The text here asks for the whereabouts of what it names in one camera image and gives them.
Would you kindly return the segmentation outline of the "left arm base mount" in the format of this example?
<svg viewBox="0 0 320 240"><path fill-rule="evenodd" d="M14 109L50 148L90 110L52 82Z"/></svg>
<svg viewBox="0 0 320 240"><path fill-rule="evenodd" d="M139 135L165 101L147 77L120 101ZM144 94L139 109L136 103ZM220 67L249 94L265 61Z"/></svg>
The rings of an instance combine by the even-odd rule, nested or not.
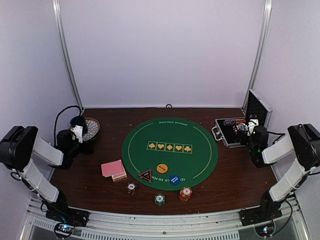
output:
<svg viewBox="0 0 320 240"><path fill-rule="evenodd" d="M90 213L85 210L70 209L70 213L63 215L53 210L48 210L45 217L56 222L66 223L74 227L86 227Z"/></svg>

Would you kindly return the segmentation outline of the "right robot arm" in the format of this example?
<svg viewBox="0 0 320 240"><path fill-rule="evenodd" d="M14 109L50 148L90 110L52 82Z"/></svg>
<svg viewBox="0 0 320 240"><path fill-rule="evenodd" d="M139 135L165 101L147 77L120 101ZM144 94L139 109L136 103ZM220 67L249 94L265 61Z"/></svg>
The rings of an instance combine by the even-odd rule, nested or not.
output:
<svg viewBox="0 0 320 240"><path fill-rule="evenodd" d="M297 113L277 114L271 127L286 130L286 133L278 133L271 145L268 145L271 131L262 125L252 128L246 145L252 163L257 168L272 167L279 179L262 194L259 205L240 210L244 225L281 217L282 203L295 191L301 198L304 193L300 189L302 184L308 177L317 174L315 169L320 167L320 132L311 123L299 123L300 119L302 117Z"/></svg>

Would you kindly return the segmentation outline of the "red-backed card deck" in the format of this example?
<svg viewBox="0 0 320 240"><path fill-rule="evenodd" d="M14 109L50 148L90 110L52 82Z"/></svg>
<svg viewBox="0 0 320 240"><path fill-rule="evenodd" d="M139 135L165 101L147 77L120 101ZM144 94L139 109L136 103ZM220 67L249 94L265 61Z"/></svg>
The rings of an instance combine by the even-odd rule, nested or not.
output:
<svg viewBox="0 0 320 240"><path fill-rule="evenodd" d="M117 178L119 176L125 175L125 169L122 160L116 160L112 162L103 163L101 165L101 174L103 177L113 177Z"/></svg>

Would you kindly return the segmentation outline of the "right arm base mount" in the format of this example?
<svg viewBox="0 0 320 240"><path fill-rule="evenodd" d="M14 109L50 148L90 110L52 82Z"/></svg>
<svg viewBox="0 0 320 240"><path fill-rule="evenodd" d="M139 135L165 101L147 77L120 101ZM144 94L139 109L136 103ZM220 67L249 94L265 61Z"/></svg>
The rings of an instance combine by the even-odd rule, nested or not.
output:
<svg viewBox="0 0 320 240"><path fill-rule="evenodd" d="M260 207L250 209L243 208L238 213L243 226L271 221L283 215L279 209L272 211L271 213L263 213Z"/></svg>

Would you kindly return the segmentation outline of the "orange 5 chip stack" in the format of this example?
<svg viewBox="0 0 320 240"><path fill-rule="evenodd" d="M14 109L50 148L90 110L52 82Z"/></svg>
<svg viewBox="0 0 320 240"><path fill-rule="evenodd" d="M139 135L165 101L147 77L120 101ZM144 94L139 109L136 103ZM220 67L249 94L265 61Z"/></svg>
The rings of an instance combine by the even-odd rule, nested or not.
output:
<svg viewBox="0 0 320 240"><path fill-rule="evenodd" d="M179 199L183 202L187 202L192 195L192 189L190 187L183 187L179 192Z"/></svg>

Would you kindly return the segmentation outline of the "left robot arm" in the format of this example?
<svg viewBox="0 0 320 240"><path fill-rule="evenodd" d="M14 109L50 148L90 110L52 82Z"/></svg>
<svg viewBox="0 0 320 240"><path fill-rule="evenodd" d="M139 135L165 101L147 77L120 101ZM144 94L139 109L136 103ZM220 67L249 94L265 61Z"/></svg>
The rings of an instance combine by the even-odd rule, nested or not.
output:
<svg viewBox="0 0 320 240"><path fill-rule="evenodd" d="M42 199L48 210L61 222L74 219L66 196L52 185L35 165L36 156L50 167L68 170L79 154L93 152L93 144L83 139L88 132L83 116L71 121L71 128L61 130L56 137L56 146L50 145L38 134L35 126L13 126L0 141L0 162L11 170L11 176L22 181Z"/></svg>

